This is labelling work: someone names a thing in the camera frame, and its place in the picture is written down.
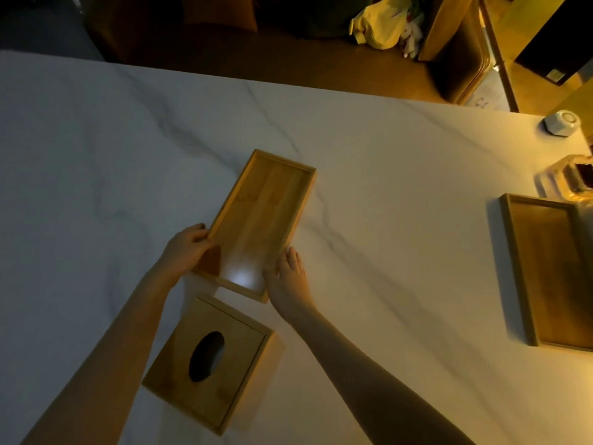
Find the yellow cloth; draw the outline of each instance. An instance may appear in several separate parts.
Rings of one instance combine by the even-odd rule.
[[[381,0],[367,6],[350,21],[350,35],[358,44],[378,50],[394,47],[406,26],[411,0]]]

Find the wooden floor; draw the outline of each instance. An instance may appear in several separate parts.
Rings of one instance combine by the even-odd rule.
[[[486,8],[484,17],[486,22],[489,22],[490,35],[493,36],[490,39],[498,45],[499,58],[504,62],[504,69],[501,69],[500,75],[507,79],[505,88],[511,109],[515,105],[519,112],[544,116],[581,87],[583,81],[579,74],[575,74],[562,86],[557,86],[511,59],[511,45],[519,33],[504,28],[502,24],[502,19],[511,5],[508,0],[483,0],[483,7]]]

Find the yellow wall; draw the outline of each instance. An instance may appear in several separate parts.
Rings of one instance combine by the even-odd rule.
[[[560,109],[575,112],[581,118],[585,137],[593,138],[593,78],[566,97],[552,112]]]
[[[564,0],[514,0],[500,20],[505,61],[514,61]]]

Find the forearm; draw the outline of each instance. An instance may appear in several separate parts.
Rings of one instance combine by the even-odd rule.
[[[149,271],[23,444],[116,444],[173,281]]]
[[[345,338],[319,312],[293,326],[375,444],[471,444],[430,404]]]

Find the white plush toy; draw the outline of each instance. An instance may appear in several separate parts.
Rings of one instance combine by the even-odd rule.
[[[422,30],[418,26],[423,15],[419,15],[414,20],[406,22],[404,32],[400,36],[400,43],[404,45],[404,57],[414,59],[420,51],[420,40],[422,40]]]

